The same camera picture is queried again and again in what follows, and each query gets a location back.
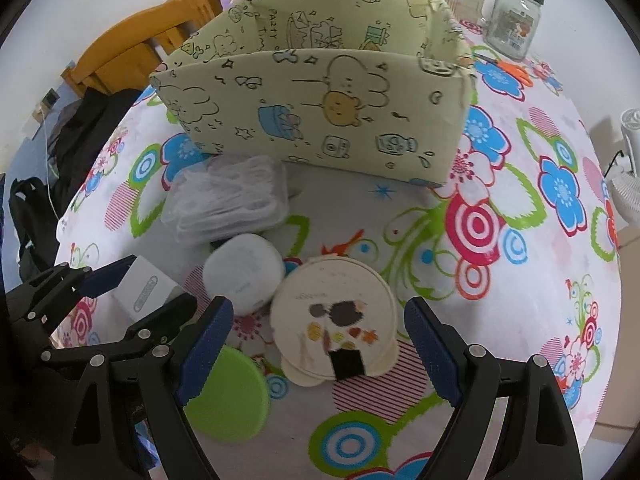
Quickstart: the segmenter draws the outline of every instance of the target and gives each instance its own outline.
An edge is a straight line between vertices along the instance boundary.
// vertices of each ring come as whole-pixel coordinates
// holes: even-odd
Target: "blue flower pattern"
[[[564,357],[561,357],[560,360],[554,366],[554,375],[556,377],[564,377],[565,375],[566,363]],[[582,384],[584,383],[584,379],[580,379],[578,381],[574,381],[570,388],[567,388],[562,394],[562,398],[564,399],[564,403],[566,404],[569,410],[576,407],[578,401],[580,400],[580,396],[582,395]]]
[[[98,337],[98,334],[96,332],[91,332],[89,334],[89,337],[87,338],[87,344],[88,345],[99,345],[100,344],[100,338]]]
[[[484,84],[491,90],[497,94],[508,95],[518,101],[524,101],[522,83],[514,78],[514,76],[507,74],[503,69],[498,68],[493,63],[476,61],[475,65],[476,70],[482,74],[482,81],[484,81]]]
[[[84,190],[87,196],[91,195],[92,192],[98,189],[101,179],[102,173],[100,172],[92,174],[92,176],[86,181]]]
[[[136,99],[136,101],[133,103],[132,106],[140,104],[142,101],[149,99],[155,93],[156,93],[156,89],[153,88],[151,85],[149,85],[142,91],[142,94],[138,96],[138,98]]]
[[[415,480],[429,461],[427,453],[421,453],[404,462],[396,471],[374,468],[352,477],[353,480]]]
[[[556,210],[560,225],[568,236],[587,228],[586,213],[579,198],[580,187],[567,167],[558,167],[547,156],[541,156],[538,187],[546,202]]]
[[[484,153],[491,165],[499,169],[504,165],[504,155],[511,151],[511,144],[489,115],[478,106],[469,108],[465,135],[471,140],[476,152]]]
[[[171,188],[171,183],[180,170],[209,158],[209,155],[196,147],[187,134],[178,134],[167,140],[162,145],[161,156],[162,164],[166,165],[162,176],[162,186],[165,190]]]

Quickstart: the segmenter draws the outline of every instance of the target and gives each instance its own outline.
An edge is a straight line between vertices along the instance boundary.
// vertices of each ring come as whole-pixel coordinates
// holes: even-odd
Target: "blue star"
[[[369,192],[375,193],[376,198],[380,198],[382,200],[384,200],[385,198],[388,198],[389,200],[391,200],[391,195],[389,195],[389,193],[395,193],[396,190],[389,189],[388,186],[380,186],[380,184],[376,184],[376,189],[370,190]]]

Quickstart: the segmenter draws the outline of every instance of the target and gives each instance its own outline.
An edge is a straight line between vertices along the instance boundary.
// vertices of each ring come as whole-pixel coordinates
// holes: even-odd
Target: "white box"
[[[142,256],[136,258],[114,292],[120,307],[135,322],[182,293],[180,285]]]

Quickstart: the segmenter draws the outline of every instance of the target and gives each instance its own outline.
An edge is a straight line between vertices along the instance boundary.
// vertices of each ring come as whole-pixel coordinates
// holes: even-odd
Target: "green round lid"
[[[184,407],[191,427],[223,442],[260,432],[269,413],[264,376],[241,351],[224,345],[202,392]]]

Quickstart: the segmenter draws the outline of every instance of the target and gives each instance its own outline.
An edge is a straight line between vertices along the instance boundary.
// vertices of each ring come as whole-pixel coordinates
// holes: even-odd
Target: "glass jar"
[[[538,28],[544,0],[495,0],[491,17],[481,18],[484,40],[495,50],[520,61]]]

